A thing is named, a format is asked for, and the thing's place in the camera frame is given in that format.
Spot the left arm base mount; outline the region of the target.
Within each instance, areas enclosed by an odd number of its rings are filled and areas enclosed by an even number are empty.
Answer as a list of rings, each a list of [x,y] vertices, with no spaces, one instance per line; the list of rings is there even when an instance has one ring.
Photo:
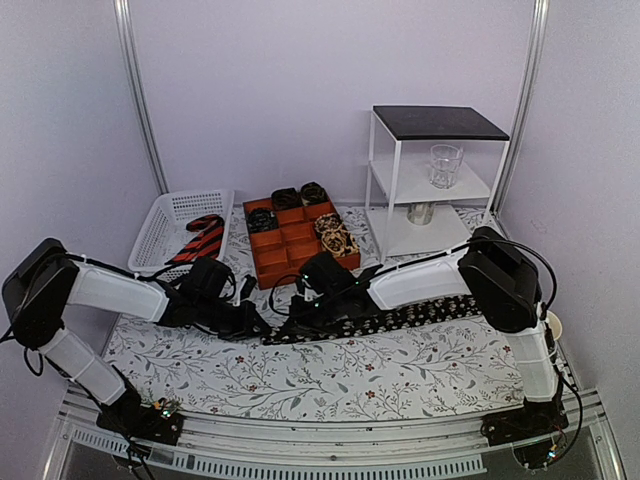
[[[111,405],[100,405],[96,424],[99,428],[131,439],[142,439],[176,446],[182,433],[184,416],[178,404],[161,397],[144,404],[140,394],[131,386]]]

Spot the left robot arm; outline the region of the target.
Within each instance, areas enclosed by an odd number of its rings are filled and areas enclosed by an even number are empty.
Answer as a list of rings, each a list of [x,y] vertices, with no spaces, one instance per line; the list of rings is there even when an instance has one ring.
[[[68,252],[60,241],[42,241],[3,281],[1,299],[10,327],[6,339],[38,352],[85,389],[128,434],[148,426],[137,390],[116,368],[64,324],[67,307],[115,312],[162,327],[195,327],[224,340],[269,335],[249,296],[255,281],[238,284],[230,268],[200,257],[187,272],[164,281],[156,272],[140,276]]]

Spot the black white floral tie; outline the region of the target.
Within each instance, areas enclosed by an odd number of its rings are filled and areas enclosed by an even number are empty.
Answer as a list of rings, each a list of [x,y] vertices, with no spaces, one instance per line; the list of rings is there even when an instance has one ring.
[[[424,325],[442,323],[458,319],[468,319],[481,316],[482,312],[478,303],[471,295],[455,295],[437,298],[399,307],[393,310],[382,311],[374,315],[361,318],[358,329],[347,336],[310,338],[300,336],[296,343],[274,343],[272,334],[268,338],[261,338],[261,344],[266,346],[300,344],[335,340],[343,338],[355,338],[366,335],[393,332],[396,330],[417,328]]]

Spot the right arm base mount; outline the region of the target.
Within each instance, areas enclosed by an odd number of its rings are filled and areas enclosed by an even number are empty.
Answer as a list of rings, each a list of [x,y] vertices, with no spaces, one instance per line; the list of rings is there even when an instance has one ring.
[[[515,447],[516,461],[527,470],[543,469],[557,462],[564,453],[568,440],[564,430],[569,422],[561,400],[529,402],[505,412],[487,414],[482,418],[480,433],[490,446],[529,441],[543,436],[540,441]]]

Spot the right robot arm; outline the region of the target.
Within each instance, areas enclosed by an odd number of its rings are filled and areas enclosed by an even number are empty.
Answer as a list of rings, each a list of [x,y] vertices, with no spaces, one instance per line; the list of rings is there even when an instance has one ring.
[[[320,253],[298,274],[299,286],[315,298],[295,294],[285,323],[267,339],[368,335],[479,314],[507,339],[524,386],[517,427],[537,436],[560,412],[563,391],[537,269],[546,263],[487,226],[449,250],[393,267],[374,265],[360,275]]]

